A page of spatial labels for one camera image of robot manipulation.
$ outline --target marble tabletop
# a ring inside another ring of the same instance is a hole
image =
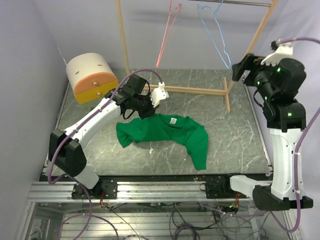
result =
[[[124,69],[114,69],[120,81]],[[223,89],[223,76],[230,81],[229,70],[160,69],[167,86]],[[151,84],[157,77],[141,73]],[[206,170],[196,170],[183,145],[174,141],[132,143],[122,148],[116,136],[116,124],[130,119],[122,116],[96,134],[84,150],[87,163],[97,175],[195,175],[225,173],[268,173],[268,162],[246,90],[241,82],[230,95],[231,113],[226,113],[223,96],[169,93],[160,103],[157,113],[189,116],[205,127],[209,136]],[[84,117],[90,108],[76,102],[69,88],[58,128],[64,130]],[[59,169],[53,175],[60,175]]]

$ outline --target white label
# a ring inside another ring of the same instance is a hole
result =
[[[171,121],[170,121],[170,124],[176,124],[176,122],[177,122],[177,119],[172,117]]]

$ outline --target metal beam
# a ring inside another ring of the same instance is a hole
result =
[[[189,0],[189,1],[209,2],[209,3],[221,3],[222,2],[222,0]],[[238,4],[238,5],[259,6],[259,7],[271,7],[271,3],[263,3],[263,2],[226,0],[226,1],[223,1],[223,3],[224,4]]]

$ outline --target green shirt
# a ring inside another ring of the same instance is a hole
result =
[[[206,169],[208,134],[204,126],[188,116],[156,114],[143,120],[135,118],[129,123],[118,122],[116,135],[124,148],[132,141],[176,141],[186,147],[197,170]]]

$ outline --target clothing rack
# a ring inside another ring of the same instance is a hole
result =
[[[189,1],[199,1],[199,2],[212,2],[212,3],[221,3],[221,0],[189,0]],[[120,27],[120,33],[121,33],[121,40],[122,40],[122,47],[123,47],[123,53],[124,53],[124,61],[125,61],[125,69],[126,73],[130,73],[129,68],[129,60],[128,60],[128,53],[127,53],[127,46],[126,46],[126,39],[125,39],[125,30],[124,30],[124,24],[123,24],[123,18],[121,13],[121,5],[120,0],[115,0],[116,2],[116,10],[118,15],[118,22]],[[225,0],[223,3],[226,4],[235,4],[235,5],[250,5],[250,6],[257,6],[257,7],[268,7],[267,11],[265,12],[250,44],[247,48],[244,55],[247,53],[251,53],[253,51],[253,48],[257,44],[257,41],[263,32],[267,22],[269,21],[269,18],[274,11],[278,0],[272,0],[271,3],[260,3],[260,2],[246,2],[246,1],[234,1],[234,0]],[[174,92],[174,93],[187,93],[187,94],[204,94],[204,95],[216,95],[216,96],[224,96],[225,98],[225,106],[226,106],[226,112],[230,113],[230,101],[229,101],[229,93],[231,92],[232,88],[234,87],[235,82],[231,81],[229,86],[227,82],[227,78],[223,77],[223,90],[220,89],[209,89],[209,88],[196,88],[196,87],[182,87],[182,86],[165,86],[165,89],[168,92]],[[158,85],[150,85],[150,89],[153,90],[157,88]]]

